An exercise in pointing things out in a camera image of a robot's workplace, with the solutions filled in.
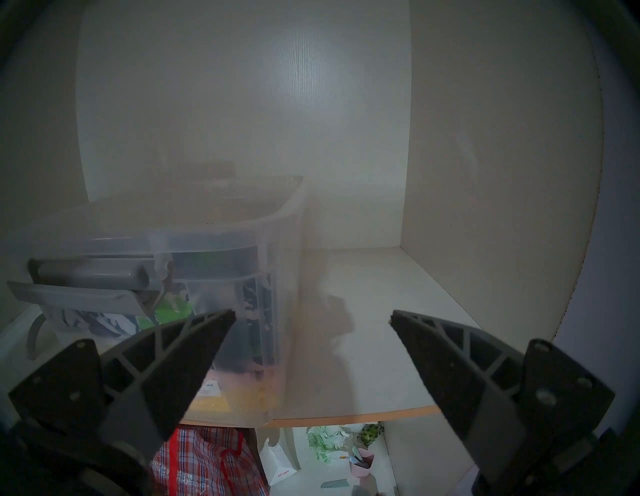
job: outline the green plastic bag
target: green plastic bag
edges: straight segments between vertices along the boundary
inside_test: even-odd
[[[348,437],[342,426],[311,427],[307,431],[309,447],[316,454],[316,458],[325,463],[331,463],[331,453],[341,451]]]

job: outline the green patterned object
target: green patterned object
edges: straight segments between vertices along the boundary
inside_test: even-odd
[[[358,439],[368,448],[384,431],[385,428],[382,424],[365,424]]]
[[[311,427],[307,431],[309,447],[316,454],[316,459],[331,463],[331,453],[342,449],[349,435],[342,426]]]

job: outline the label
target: label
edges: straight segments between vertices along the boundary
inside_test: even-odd
[[[206,379],[198,389],[198,396],[222,396],[218,381]]]

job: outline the green object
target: green object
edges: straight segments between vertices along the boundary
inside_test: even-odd
[[[358,435],[358,439],[368,448],[384,431],[385,428],[382,424],[365,424]]]
[[[331,453],[341,451],[348,437],[342,426],[311,427],[307,431],[309,447],[316,454],[316,459],[325,463],[331,463]]]
[[[180,294],[168,292],[156,307],[156,320],[158,321],[158,324],[166,324],[180,319],[186,319],[191,315],[192,311],[193,305],[190,302],[185,301],[185,298]],[[151,319],[146,317],[138,316],[136,317],[136,320],[138,321],[140,328],[143,330],[156,325],[151,321]]]

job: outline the screw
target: screw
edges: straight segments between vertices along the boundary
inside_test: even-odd
[[[543,351],[543,352],[545,352],[545,353],[548,353],[549,351],[551,351],[551,350],[550,350],[550,348],[549,348],[546,344],[544,344],[544,343],[542,343],[542,342],[537,342],[537,343],[535,343],[535,344],[533,345],[533,347],[534,347],[535,349],[537,349],[538,351]]]
[[[555,406],[557,401],[555,395],[549,389],[544,388],[536,391],[536,398],[545,406]]]
[[[587,378],[587,377],[578,377],[578,386],[582,386],[585,389],[591,389],[593,387],[593,382],[591,382],[591,379]]]

